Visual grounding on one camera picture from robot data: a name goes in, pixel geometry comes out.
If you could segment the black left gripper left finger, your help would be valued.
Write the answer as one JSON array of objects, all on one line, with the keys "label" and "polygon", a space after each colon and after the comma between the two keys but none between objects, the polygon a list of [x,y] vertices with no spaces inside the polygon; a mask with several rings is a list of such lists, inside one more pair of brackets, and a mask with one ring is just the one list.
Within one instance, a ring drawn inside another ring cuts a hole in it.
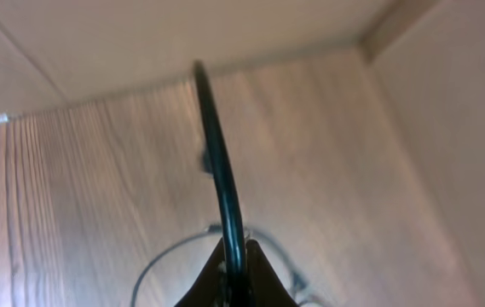
[{"label": "black left gripper left finger", "polygon": [[176,307],[222,306],[224,281],[224,247],[219,240],[196,281],[178,301]]}]

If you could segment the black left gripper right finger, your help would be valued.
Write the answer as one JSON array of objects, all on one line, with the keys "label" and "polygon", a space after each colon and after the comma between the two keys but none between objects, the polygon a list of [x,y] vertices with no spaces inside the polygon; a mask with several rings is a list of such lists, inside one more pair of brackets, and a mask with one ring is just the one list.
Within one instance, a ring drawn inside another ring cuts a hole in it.
[{"label": "black left gripper right finger", "polygon": [[256,307],[297,307],[256,240],[248,240],[248,277]]}]

